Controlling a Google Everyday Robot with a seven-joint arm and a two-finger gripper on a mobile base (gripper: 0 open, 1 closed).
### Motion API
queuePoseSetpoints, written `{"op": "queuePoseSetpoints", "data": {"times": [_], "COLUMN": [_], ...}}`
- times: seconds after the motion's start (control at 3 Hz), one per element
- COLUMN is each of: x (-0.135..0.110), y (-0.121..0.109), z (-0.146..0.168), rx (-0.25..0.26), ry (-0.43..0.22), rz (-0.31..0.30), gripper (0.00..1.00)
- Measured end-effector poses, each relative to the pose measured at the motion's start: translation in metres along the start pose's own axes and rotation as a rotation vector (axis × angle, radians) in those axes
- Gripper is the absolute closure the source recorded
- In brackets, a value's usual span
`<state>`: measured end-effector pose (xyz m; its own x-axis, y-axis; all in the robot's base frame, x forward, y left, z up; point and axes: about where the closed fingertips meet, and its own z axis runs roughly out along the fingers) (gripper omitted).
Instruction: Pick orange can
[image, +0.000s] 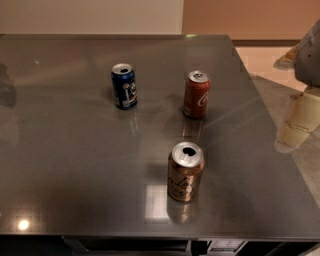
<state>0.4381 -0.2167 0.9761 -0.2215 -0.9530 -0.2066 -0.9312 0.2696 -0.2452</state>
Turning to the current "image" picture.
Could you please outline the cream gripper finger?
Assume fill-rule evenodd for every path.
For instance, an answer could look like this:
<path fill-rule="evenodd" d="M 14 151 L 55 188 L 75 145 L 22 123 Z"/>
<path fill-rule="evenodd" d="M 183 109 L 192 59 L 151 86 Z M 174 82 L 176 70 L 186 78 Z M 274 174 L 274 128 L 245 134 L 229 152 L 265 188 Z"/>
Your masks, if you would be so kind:
<path fill-rule="evenodd" d="M 320 125 L 320 88 L 307 87 L 304 92 L 289 97 L 287 111 L 278 128 L 275 149 L 291 153 Z"/>
<path fill-rule="evenodd" d="M 280 70 L 290 70 L 294 68 L 298 46 L 295 45 L 274 63 L 274 67 Z"/>

